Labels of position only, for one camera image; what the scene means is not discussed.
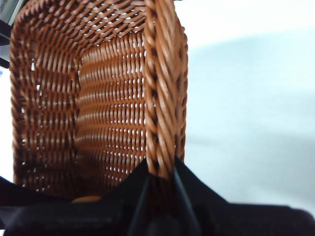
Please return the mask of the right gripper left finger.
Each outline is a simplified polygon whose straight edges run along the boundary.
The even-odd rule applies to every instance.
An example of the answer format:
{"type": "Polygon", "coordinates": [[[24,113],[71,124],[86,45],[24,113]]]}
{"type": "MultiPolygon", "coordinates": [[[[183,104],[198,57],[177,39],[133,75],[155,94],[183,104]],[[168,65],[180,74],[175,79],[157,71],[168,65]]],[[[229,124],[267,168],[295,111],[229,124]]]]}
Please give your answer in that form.
{"type": "Polygon", "coordinates": [[[40,194],[0,179],[0,228],[6,236],[143,236],[149,173],[142,161],[95,202],[40,194]]]}

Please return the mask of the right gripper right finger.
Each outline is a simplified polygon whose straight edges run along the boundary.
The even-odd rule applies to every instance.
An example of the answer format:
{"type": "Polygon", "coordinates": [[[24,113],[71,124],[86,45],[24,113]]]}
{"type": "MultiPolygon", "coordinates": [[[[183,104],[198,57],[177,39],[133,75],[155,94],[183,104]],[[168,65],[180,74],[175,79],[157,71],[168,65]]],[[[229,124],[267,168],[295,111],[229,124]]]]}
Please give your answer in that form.
{"type": "Polygon", "coordinates": [[[189,236],[313,236],[315,219],[280,205],[231,203],[175,159],[174,186],[181,222],[189,236]]]}

